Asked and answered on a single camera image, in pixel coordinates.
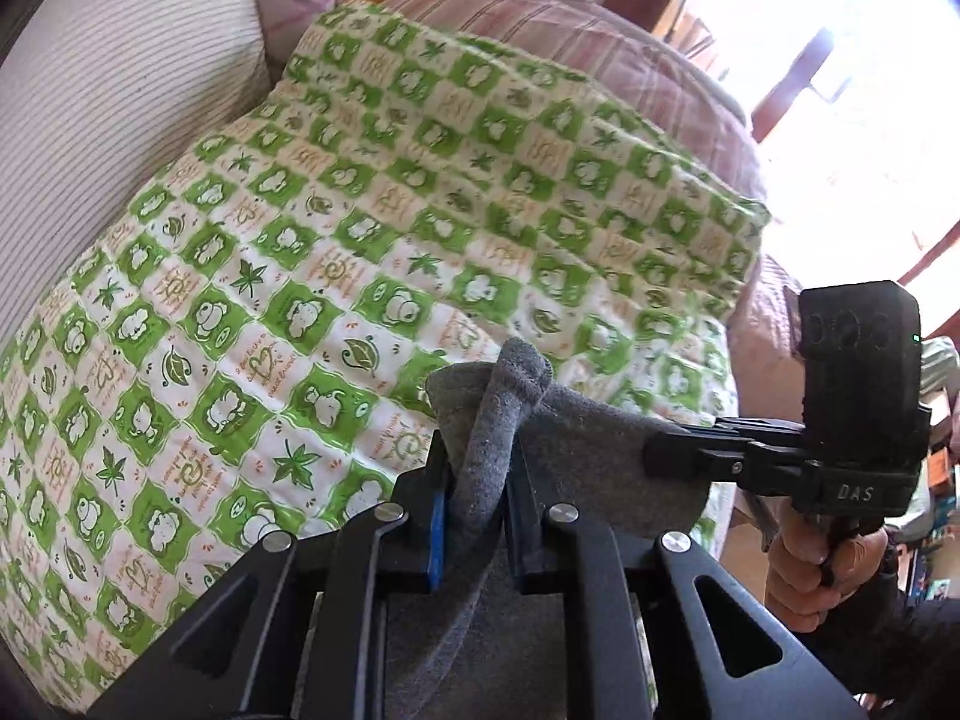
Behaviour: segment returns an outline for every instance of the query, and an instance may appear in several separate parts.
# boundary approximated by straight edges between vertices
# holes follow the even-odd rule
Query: blanket
[[[426,377],[512,336],[595,400],[734,413],[723,319],[767,220],[582,74],[320,16],[0,353],[3,636],[88,706],[266,533],[389,497]]]

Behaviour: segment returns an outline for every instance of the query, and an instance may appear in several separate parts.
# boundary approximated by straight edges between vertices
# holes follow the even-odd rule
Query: gray cloth
[[[563,499],[637,536],[688,531],[709,483],[647,479],[643,442],[670,424],[553,383],[549,362],[516,338],[495,364],[435,372],[427,392],[456,487],[440,590],[391,600],[388,718],[562,718],[562,599],[518,594],[501,538],[515,437],[528,463],[552,474]]]

